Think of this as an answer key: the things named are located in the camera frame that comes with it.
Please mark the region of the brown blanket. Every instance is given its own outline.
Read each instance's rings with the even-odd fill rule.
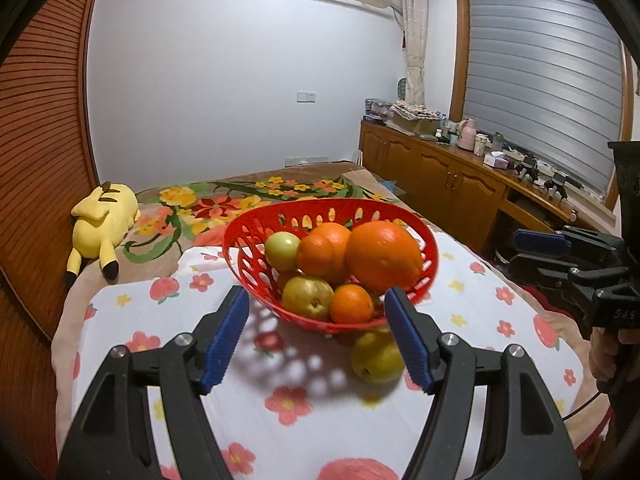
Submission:
[[[408,208],[367,170],[350,162],[298,166],[215,182],[149,189],[138,193],[142,217],[116,248],[120,263],[117,283],[171,275],[188,248],[220,246],[226,225],[245,210],[274,201],[325,197],[371,198]],[[71,424],[72,375],[84,314],[92,298],[107,285],[97,262],[82,271],[66,298],[52,342],[52,364],[58,386],[56,441],[59,452]],[[585,379],[574,404],[580,406],[595,392],[595,380],[587,361],[589,343],[582,339],[571,319],[545,312],[530,294],[513,283],[509,285],[553,324],[580,358]],[[607,397],[601,396],[567,422],[575,447],[594,433],[608,409]]]

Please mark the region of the floral bedsheet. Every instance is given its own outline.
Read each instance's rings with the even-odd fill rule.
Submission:
[[[175,274],[180,268],[178,261],[185,251],[195,246],[203,248],[220,246],[226,225],[243,211],[275,201],[315,200],[324,197],[371,198],[395,202],[406,207],[377,183],[368,171],[352,163],[316,164],[214,182],[146,190],[138,193],[141,218],[124,242],[116,248],[120,263],[118,284],[146,282]],[[450,240],[449,243],[455,245],[459,250],[469,252],[437,227],[432,226],[432,229],[439,236]],[[441,252],[453,254],[452,251]],[[449,260],[447,254],[441,254],[441,269],[444,268],[444,264],[447,264],[447,266],[459,267],[459,272],[468,273],[471,270],[472,275],[480,275],[471,269],[469,264],[466,264],[465,270],[465,267],[461,266],[459,262]],[[218,257],[216,253],[211,253],[209,257],[209,265],[219,263],[214,261]],[[588,371],[589,343],[582,340],[575,323],[561,314],[546,313],[529,294],[507,282],[495,269],[485,262],[480,263],[477,257],[474,261],[478,265],[482,265],[487,272],[491,270],[492,274],[497,275],[500,286],[504,287],[502,291],[495,287],[490,288],[489,292],[494,299],[497,298],[500,303],[508,304],[511,295],[517,294],[538,311],[540,316],[543,316],[550,323],[559,338],[566,341],[578,355],[582,364],[581,376],[583,379],[581,383],[578,382],[575,400],[571,400],[574,398],[573,395],[570,398],[565,398],[565,407],[561,411],[566,412],[571,404],[579,405],[591,397],[595,391],[595,381]],[[464,283],[463,280],[452,278],[451,282],[447,283],[450,285],[449,291],[456,292],[456,288],[460,288],[456,280]],[[58,387],[58,402],[56,404],[58,450],[62,448],[72,420],[71,389],[74,384],[76,355],[83,325],[87,319],[91,319],[91,311],[87,306],[92,303],[92,298],[107,285],[97,262],[86,266],[69,291],[63,315],[52,342],[52,364],[56,371]],[[166,300],[167,304],[171,304],[172,301],[171,298]],[[126,298],[122,298],[120,302],[123,303],[121,308],[127,306]],[[447,322],[453,323],[455,327],[455,320],[456,318],[452,317]],[[502,335],[507,338],[511,330],[517,330],[508,317],[500,318],[498,322],[495,326],[487,328],[487,331],[493,333],[494,336]],[[130,336],[131,334],[127,335],[127,339],[123,339],[123,341],[129,340]],[[567,369],[573,369],[575,377],[580,377],[580,370],[577,367]],[[583,412],[568,421],[567,427],[576,446],[588,439],[594,430],[601,425],[608,408],[606,396],[601,396]]]
[[[124,256],[141,264],[173,248],[182,254],[191,246],[220,246],[229,222],[244,211],[273,202],[341,197],[398,202],[354,184],[341,174],[334,178],[315,178],[312,174],[294,178],[284,171],[139,193],[143,215],[123,244]]]
[[[463,246],[436,232],[438,275],[416,308],[445,332],[480,348],[527,349],[558,410],[566,415],[582,384],[580,359],[509,285]],[[153,349],[190,332],[237,283],[219,248],[191,248],[171,277],[109,286],[86,310],[74,367],[76,410],[115,344]],[[399,480],[420,439],[433,397],[405,370],[395,382],[368,385],[351,370],[351,335],[328,340],[274,317],[257,301],[221,384],[203,406],[229,471],[237,479]],[[456,478],[474,470],[486,388],[471,407]],[[149,413],[162,474],[178,480],[158,388]]]

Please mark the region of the wall socket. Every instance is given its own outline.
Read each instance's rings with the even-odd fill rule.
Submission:
[[[316,102],[316,93],[315,92],[298,92],[296,94],[296,102],[298,102],[298,103],[315,103]]]
[[[317,164],[318,162],[329,162],[328,156],[299,156],[295,158],[285,158],[284,167],[300,166],[301,164]]]

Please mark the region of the cabinet door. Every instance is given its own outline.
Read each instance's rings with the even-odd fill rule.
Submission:
[[[411,184],[411,158],[414,149],[409,139],[389,135],[388,139],[382,142],[380,158],[378,159],[378,175],[385,180],[395,180],[396,185],[407,191],[407,186]]]
[[[479,253],[498,213],[504,184],[466,166],[457,168],[456,174],[446,231]]]
[[[378,161],[382,160],[380,157],[382,143],[383,135],[380,129],[370,124],[362,124],[359,145],[362,152],[362,165],[375,174],[378,174]]]
[[[418,148],[411,164],[413,182],[405,202],[427,220],[447,230],[451,208],[450,186],[458,167],[452,158],[428,148]]]

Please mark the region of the human hand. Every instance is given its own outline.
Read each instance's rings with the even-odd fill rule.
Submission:
[[[603,328],[594,328],[591,332],[591,350],[589,368],[597,381],[609,381],[616,374],[615,357],[620,345],[640,343],[640,330],[619,330],[618,336],[605,332]]]

